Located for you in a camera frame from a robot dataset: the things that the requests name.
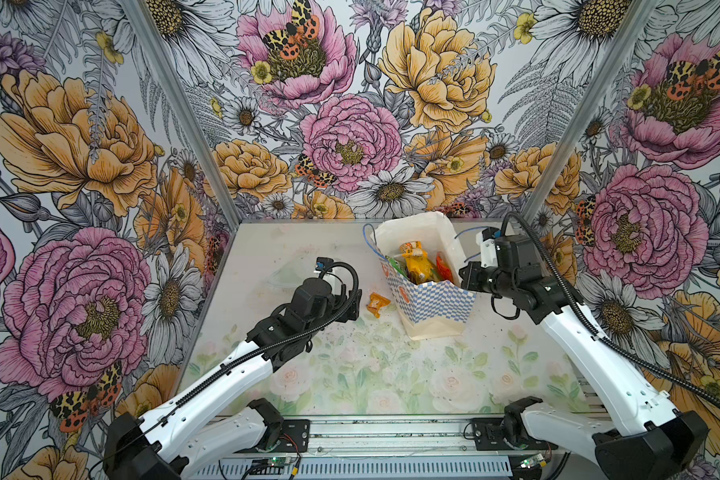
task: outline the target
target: floral tabletop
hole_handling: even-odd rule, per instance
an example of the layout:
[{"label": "floral tabletop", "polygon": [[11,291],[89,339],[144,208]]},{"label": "floral tabletop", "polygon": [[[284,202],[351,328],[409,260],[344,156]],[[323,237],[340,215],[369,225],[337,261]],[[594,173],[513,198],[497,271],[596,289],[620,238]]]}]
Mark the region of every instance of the floral tabletop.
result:
[{"label": "floral tabletop", "polygon": [[[456,224],[457,230],[468,226]],[[525,314],[513,322],[501,319],[487,295],[478,296],[463,335],[441,339],[410,340],[394,304],[379,319],[367,312],[371,292],[392,294],[361,228],[356,223],[242,225],[181,388],[213,368],[272,306],[288,301],[293,288],[275,284],[300,283],[320,254],[357,269],[361,318],[317,334],[310,353],[251,388],[225,413],[262,397],[283,415],[500,413],[508,402],[528,395],[587,411],[562,349]],[[469,241],[464,244],[468,254],[476,251]],[[496,303],[499,311],[513,309],[506,299]]]}]

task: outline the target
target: checkered paper bag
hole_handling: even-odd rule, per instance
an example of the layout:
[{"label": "checkered paper bag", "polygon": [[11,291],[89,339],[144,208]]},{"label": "checkered paper bag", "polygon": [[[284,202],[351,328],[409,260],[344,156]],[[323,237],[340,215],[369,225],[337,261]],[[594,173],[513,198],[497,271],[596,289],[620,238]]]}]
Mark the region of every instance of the checkered paper bag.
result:
[{"label": "checkered paper bag", "polygon": [[387,220],[376,227],[374,252],[379,255],[382,271],[392,291],[405,331],[413,340],[460,335],[474,306],[475,293],[462,290],[453,283],[427,282],[415,285],[397,272],[384,258],[400,253],[400,245],[421,241],[434,262],[438,252],[445,256],[454,280],[461,284],[458,269],[464,265],[465,254],[451,221],[440,212]]}]

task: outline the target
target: table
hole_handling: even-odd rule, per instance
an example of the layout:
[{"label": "table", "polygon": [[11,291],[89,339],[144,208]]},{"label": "table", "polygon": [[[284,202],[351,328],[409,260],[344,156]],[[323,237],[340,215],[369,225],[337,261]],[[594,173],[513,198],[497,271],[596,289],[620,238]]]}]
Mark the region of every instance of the table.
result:
[{"label": "table", "polygon": [[[374,318],[365,309],[368,295],[392,299],[392,294],[365,244],[363,223],[241,225],[180,388],[221,361],[273,308],[289,302],[296,284],[311,275],[317,256],[329,256],[358,272],[361,318],[317,334],[310,353],[251,388],[223,415],[261,397],[284,416],[502,413],[506,403],[528,395],[572,412],[589,411],[570,360],[557,343],[524,313],[515,321],[496,315],[488,294],[478,294],[460,336],[412,341],[394,304]],[[476,225],[454,222],[456,231]],[[472,233],[462,239],[467,256],[478,252]],[[351,285],[349,276],[339,275]],[[514,312],[508,299],[497,300],[496,307],[507,315]]]}]

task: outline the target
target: butterfly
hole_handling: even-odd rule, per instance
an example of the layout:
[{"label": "butterfly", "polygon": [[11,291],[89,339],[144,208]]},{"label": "butterfly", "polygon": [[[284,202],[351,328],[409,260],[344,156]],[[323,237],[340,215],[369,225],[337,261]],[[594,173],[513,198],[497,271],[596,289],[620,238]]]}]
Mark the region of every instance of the butterfly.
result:
[{"label": "butterfly", "polygon": [[296,60],[300,47],[306,48],[307,40],[314,40],[320,33],[320,19],[312,14],[309,0],[295,0],[291,8],[291,21],[285,30],[275,30],[262,37],[270,52],[279,54],[283,60]]},{"label": "butterfly", "polygon": [[317,188],[325,188],[336,182],[336,176],[331,172],[320,171],[315,167],[311,158],[304,154],[298,156],[296,166],[293,168],[299,177],[307,177],[307,181]]},{"label": "butterfly", "polygon": [[595,232],[592,231],[590,219],[595,212],[595,196],[590,195],[576,207],[576,215],[579,216],[579,227],[576,228],[576,241],[584,246],[595,245]]},{"label": "butterfly", "polygon": [[670,63],[666,81],[670,84],[666,96],[673,101],[681,101],[691,92],[699,95],[706,88],[720,90],[720,51],[698,65],[686,60]]},{"label": "butterfly", "polygon": [[123,390],[122,380],[123,366],[116,362],[95,385],[58,396],[50,403],[50,410],[61,420],[59,430],[76,432],[83,427],[88,415],[96,417],[99,410],[111,407]]}]

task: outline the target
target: blue and white checkered pattern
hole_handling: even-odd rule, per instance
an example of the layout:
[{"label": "blue and white checkered pattern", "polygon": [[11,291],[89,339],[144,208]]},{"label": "blue and white checkered pattern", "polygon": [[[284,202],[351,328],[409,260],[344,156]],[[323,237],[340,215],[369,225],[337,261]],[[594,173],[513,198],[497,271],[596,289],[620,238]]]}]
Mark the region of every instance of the blue and white checkered pattern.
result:
[{"label": "blue and white checkered pattern", "polygon": [[414,285],[386,262],[380,262],[387,284],[405,315],[413,323],[442,316],[466,323],[474,306],[475,294],[458,288],[451,282],[427,282]]}]

